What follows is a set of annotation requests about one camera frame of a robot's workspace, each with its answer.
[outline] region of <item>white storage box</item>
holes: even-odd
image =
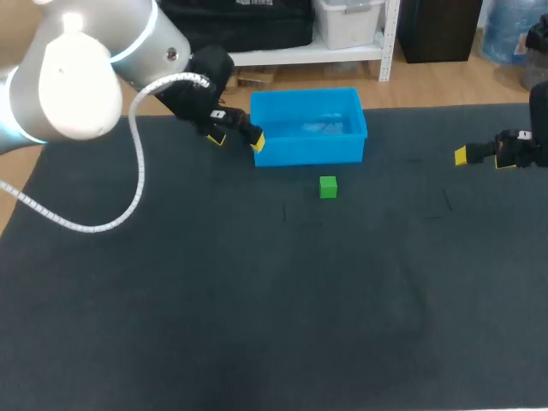
[[[369,45],[385,0],[314,0],[319,35],[330,49]]]

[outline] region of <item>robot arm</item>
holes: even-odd
[[[156,0],[33,1],[42,24],[21,64],[0,72],[0,154],[107,134],[122,113],[116,74],[139,91],[184,71],[205,75],[210,86],[177,82],[158,90],[160,101],[219,145],[216,124],[262,148],[262,130],[243,111],[218,106],[234,67],[229,55],[210,47],[191,59],[187,39]]]

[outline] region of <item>black cabinet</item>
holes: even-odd
[[[408,63],[468,60],[482,0],[402,0],[398,38]]]

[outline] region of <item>black bag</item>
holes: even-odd
[[[548,54],[548,14],[529,30],[525,46],[542,54]]]
[[[312,43],[311,0],[163,0],[160,6],[193,52],[212,44],[238,52]]]

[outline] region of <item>white shelf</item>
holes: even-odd
[[[379,81],[388,81],[392,69],[394,42],[396,41],[397,18],[400,13],[400,0],[386,0],[384,5],[384,31],[377,32],[372,45],[350,49],[330,50],[317,33],[313,42],[303,47],[272,51],[250,51],[232,53],[236,66],[273,66],[282,64],[364,62],[380,60]]]
[[[237,67],[270,66],[281,64],[363,62],[383,58],[382,33],[378,32],[371,45],[352,47],[349,49],[330,50],[317,33],[310,45],[292,49],[272,51],[249,51],[232,53],[232,59]]]

